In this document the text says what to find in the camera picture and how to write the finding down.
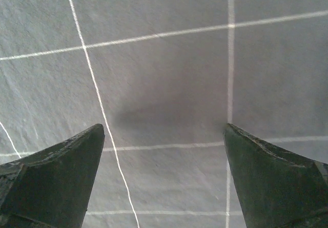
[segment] gray surface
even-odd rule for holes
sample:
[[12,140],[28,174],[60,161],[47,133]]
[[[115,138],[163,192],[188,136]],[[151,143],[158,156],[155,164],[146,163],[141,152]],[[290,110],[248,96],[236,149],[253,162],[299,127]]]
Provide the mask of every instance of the gray surface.
[[[86,45],[228,23],[227,0],[73,3]],[[17,150],[105,124],[81,48],[5,58],[79,47],[69,1],[0,6],[0,121]],[[238,23],[319,10],[328,0],[235,0]],[[262,138],[328,135],[328,16],[305,18],[235,29],[233,123]],[[88,49],[142,228],[226,227],[228,29],[204,30]],[[106,136],[83,228],[137,227]],[[328,163],[327,141],[303,140],[279,145]],[[2,128],[0,144],[0,163],[17,158]],[[230,204],[245,227],[233,182]]]

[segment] thin white line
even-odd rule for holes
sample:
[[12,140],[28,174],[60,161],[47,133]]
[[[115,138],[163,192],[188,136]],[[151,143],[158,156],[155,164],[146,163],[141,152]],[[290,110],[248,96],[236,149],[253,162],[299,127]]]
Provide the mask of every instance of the thin white line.
[[[280,23],[280,22],[289,22],[292,20],[310,19],[310,18],[315,18],[315,17],[323,17],[323,16],[327,16],[327,15],[328,15],[328,10],[317,11],[314,13],[295,14],[295,15],[290,15],[290,16],[282,16],[282,17],[254,20],[254,21],[250,21],[250,22],[240,22],[240,23],[235,23],[232,25],[219,25],[219,26],[187,29],[187,30],[181,30],[181,31],[164,32],[164,33],[158,33],[158,34],[152,34],[152,35],[145,35],[145,36],[141,36],[141,37],[133,37],[133,38],[126,38],[126,39],[119,39],[119,40],[114,40],[114,41],[109,41],[109,42],[103,42],[103,43],[90,44],[90,45],[86,45],[85,47],[87,49],[98,48],[98,47],[109,46],[109,45],[119,45],[119,44],[125,44],[125,43],[139,42],[139,41],[150,40],[150,39],[155,39],[155,38],[160,38],[160,37],[178,36],[178,35],[184,35],[184,34],[189,34],[189,33],[217,31],[217,30],[228,29],[228,28],[239,28],[239,27],[266,25],[266,24],[273,24],[273,23]],[[76,47],[71,47],[71,48],[50,50],[50,51],[44,51],[44,52],[36,52],[36,53],[31,53],[31,54],[0,57],[0,61],[1,60],[22,59],[22,58],[36,57],[36,56],[49,55],[49,54],[57,54],[57,53],[82,50],[82,49],[83,49],[83,46],[76,46]]]
[[[140,215],[192,215],[192,216],[216,216],[226,215],[226,212],[214,211],[214,212],[195,212],[195,211],[136,211]],[[86,215],[116,215],[116,214],[133,214],[129,210],[118,210],[118,211],[103,211],[103,212],[87,212]],[[230,215],[240,216],[241,211],[231,212]]]
[[[328,136],[306,136],[306,137],[283,137],[283,138],[268,138],[264,141],[270,143],[284,143],[284,142],[307,142],[307,141],[328,141]],[[132,150],[158,150],[158,149],[192,149],[192,148],[209,148],[223,146],[224,142],[211,142],[211,143],[192,143],[192,144],[163,144],[155,146],[130,146],[130,147],[119,147],[117,151],[132,151]],[[104,148],[104,152],[113,152],[113,148]],[[36,152],[20,152],[20,155],[31,155]],[[15,156],[16,153],[0,154],[0,157]]]
[[4,129],[5,133],[7,134],[7,137],[9,138],[9,141],[10,141],[10,143],[11,143],[11,146],[12,146],[12,148],[13,148],[13,149],[14,149],[14,151],[16,152],[16,153],[15,153],[15,154],[13,154],[13,155],[18,155],[18,157],[19,157],[19,158],[21,158],[21,155],[20,155],[20,153],[17,151],[17,149],[16,149],[16,147],[15,147],[15,145],[14,145],[13,141],[11,140],[11,137],[10,137],[9,133],[7,132],[7,130],[6,130],[6,128],[5,128],[5,126],[2,124],[2,122],[1,122],[1,121],[0,121],[0,126],[2,127],[2,129]]
[[[233,90],[234,90],[234,69],[235,69],[235,0],[228,0],[228,123],[232,123],[233,116]],[[225,209],[225,228],[230,224],[230,184],[231,173],[229,161],[227,159],[227,206]]]
[[69,51],[73,51],[73,50],[82,50],[82,49],[83,49],[82,46],[77,46],[77,47],[71,47],[71,48],[65,48],[65,49],[36,52],[36,53],[25,54],[25,55],[14,55],[14,56],[9,56],[9,57],[0,57],[0,61],[1,60],[23,59],[23,58],[36,57],[36,56],[41,56],[41,55],[57,54],[57,53],[69,52]]
[[101,112],[102,112],[102,115],[104,117],[104,120],[105,120],[105,123],[106,123],[106,127],[107,127],[108,133],[110,135],[112,144],[113,144],[113,148],[114,148],[114,152],[115,152],[115,156],[116,156],[116,161],[117,161],[117,166],[118,166],[118,169],[119,169],[119,171],[121,173],[122,179],[124,181],[125,187],[126,187],[127,192],[128,192],[129,202],[130,202],[132,211],[134,213],[134,216],[135,216],[135,219],[136,219],[136,222],[137,222],[137,227],[140,228],[139,220],[138,220],[137,214],[135,212],[135,209],[134,209],[134,206],[133,206],[133,203],[132,203],[132,200],[131,200],[130,190],[129,190],[128,184],[127,184],[127,182],[125,180],[125,177],[124,177],[124,174],[122,172],[121,166],[119,164],[119,159],[118,159],[117,150],[116,150],[116,146],[115,146],[115,143],[114,143],[113,135],[112,135],[112,133],[111,133],[111,131],[109,129],[109,125],[108,125],[108,122],[107,122],[105,110],[104,110],[104,107],[103,107],[103,102],[101,101],[100,92],[99,92],[98,85],[97,85],[96,79],[94,77],[94,73],[93,73],[93,70],[92,70],[91,62],[90,62],[90,59],[89,59],[89,54],[88,54],[87,48],[85,46],[85,43],[84,43],[84,40],[83,40],[83,37],[82,37],[82,33],[81,33],[81,30],[80,30],[80,26],[79,26],[79,23],[78,23],[78,20],[77,20],[77,15],[76,15],[76,12],[75,12],[73,0],[69,0],[69,3],[70,3],[70,6],[71,6],[73,18],[74,18],[74,21],[75,21],[75,24],[76,24],[76,29],[77,29],[77,32],[78,32],[78,36],[79,36],[79,38],[81,40],[81,44],[82,44],[83,50],[85,52],[86,59],[87,59],[87,62],[88,62],[88,66],[89,66],[89,69],[90,69],[90,74],[91,74],[91,77],[92,77],[92,80],[93,80],[93,83],[94,83],[94,86],[95,86],[95,89],[96,89],[96,92],[97,92],[99,104],[100,104],[100,107],[101,107]]

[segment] horizontal white line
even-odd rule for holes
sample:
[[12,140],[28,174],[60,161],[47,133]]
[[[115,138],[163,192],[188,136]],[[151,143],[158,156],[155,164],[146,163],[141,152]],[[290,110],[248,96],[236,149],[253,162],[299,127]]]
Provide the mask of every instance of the horizontal white line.
[[[264,141],[270,143],[283,143],[283,142],[307,142],[307,141],[328,141],[328,136],[306,136],[306,137],[283,137],[283,138],[268,138]],[[163,144],[155,146],[130,146],[130,147],[119,147],[117,151],[131,151],[131,150],[159,150],[159,149],[192,149],[192,148],[209,148],[224,146],[223,141],[209,142],[209,143],[190,143],[190,144]],[[104,148],[104,152],[112,152],[113,148]],[[31,155],[35,152],[19,152],[20,155]],[[16,153],[0,154],[0,157],[17,156]]]
[[[226,212],[214,211],[214,212],[195,212],[195,211],[136,211],[140,215],[192,215],[192,216],[216,216],[226,215]],[[130,210],[118,210],[118,211],[103,211],[103,212],[87,212],[86,215],[115,215],[115,214],[133,214]],[[241,211],[234,211],[229,213],[230,216],[242,215]]]
[[[91,48],[97,48],[97,47],[103,47],[103,46],[109,46],[109,45],[119,45],[119,44],[126,44],[126,43],[132,43],[132,42],[139,42],[139,41],[150,40],[150,39],[161,38],[161,37],[178,36],[178,35],[198,33],[198,32],[217,31],[217,30],[228,29],[228,28],[239,28],[239,27],[266,25],[266,24],[273,24],[273,23],[280,23],[280,22],[289,22],[292,20],[309,19],[309,18],[322,17],[322,16],[327,16],[327,15],[328,15],[328,10],[318,11],[318,12],[314,12],[314,13],[306,13],[306,14],[295,14],[295,15],[290,15],[290,16],[253,20],[253,21],[249,21],[249,22],[241,22],[241,23],[235,23],[235,24],[229,24],[229,25],[194,28],[194,29],[187,29],[187,30],[181,30],[181,31],[151,34],[151,35],[146,35],[146,36],[141,36],[141,37],[126,38],[126,39],[114,40],[114,41],[109,41],[109,42],[86,45],[86,48],[91,49]],[[0,57],[0,61],[1,60],[22,59],[22,58],[36,57],[36,56],[49,55],[49,54],[57,54],[57,53],[82,50],[82,49],[83,49],[82,46],[76,46],[76,47],[71,47],[71,48],[50,50],[50,51],[44,51],[44,52],[36,52],[36,53],[32,53],[32,54]]]

